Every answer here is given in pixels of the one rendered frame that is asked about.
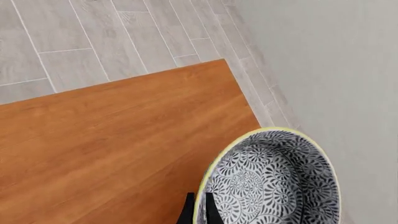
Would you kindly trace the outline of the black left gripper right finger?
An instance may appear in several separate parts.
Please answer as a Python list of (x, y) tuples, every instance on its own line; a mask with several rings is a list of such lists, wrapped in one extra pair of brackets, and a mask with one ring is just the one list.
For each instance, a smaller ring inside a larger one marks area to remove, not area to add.
[(207, 224), (224, 224), (218, 212), (214, 196), (212, 193), (206, 193), (206, 221)]

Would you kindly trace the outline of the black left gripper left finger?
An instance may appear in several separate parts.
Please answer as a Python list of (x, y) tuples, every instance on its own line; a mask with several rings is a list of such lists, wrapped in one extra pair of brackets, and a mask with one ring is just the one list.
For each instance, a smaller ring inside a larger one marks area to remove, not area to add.
[(195, 194), (189, 192), (185, 198), (185, 203), (176, 224), (193, 224), (194, 205)]

